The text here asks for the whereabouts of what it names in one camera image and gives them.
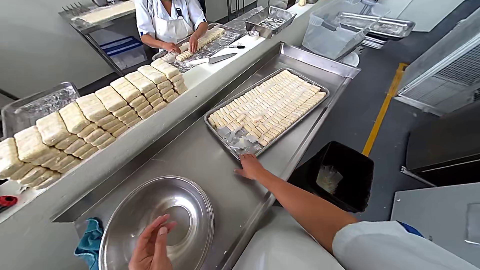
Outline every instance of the blue towel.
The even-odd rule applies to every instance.
[[[87,229],[73,254],[82,258],[90,270],[98,270],[98,253],[103,235],[102,221],[99,218],[89,218],[87,222]]]

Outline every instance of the trash can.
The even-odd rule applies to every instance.
[[[339,142],[331,141],[315,156],[298,167],[289,182],[312,192],[339,208],[358,213],[367,208],[373,180],[373,161]],[[328,174],[335,187],[320,187]]]

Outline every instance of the chef's knife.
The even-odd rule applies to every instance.
[[[216,63],[218,61],[222,61],[222,60],[225,60],[227,58],[230,58],[230,57],[232,57],[236,54],[237,53],[229,53],[229,54],[210,57],[210,58],[200,58],[200,59],[196,59],[196,60],[192,60],[190,62],[187,62],[185,65],[187,67],[191,67],[191,66],[196,66],[196,65],[199,65],[199,64],[203,64],[203,63],[213,64],[213,63]]]

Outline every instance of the forearm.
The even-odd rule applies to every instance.
[[[346,225],[357,222],[340,208],[267,170],[257,177],[257,181],[272,192],[290,215],[330,253],[335,234]]]

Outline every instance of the stainless steel bowl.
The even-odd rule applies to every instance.
[[[178,222],[167,239],[173,269],[199,269],[213,238],[212,205],[197,184],[172,175],[139,186],[113,212],[100,245],[99,269],[128,269],[138,236],[166,213]]]

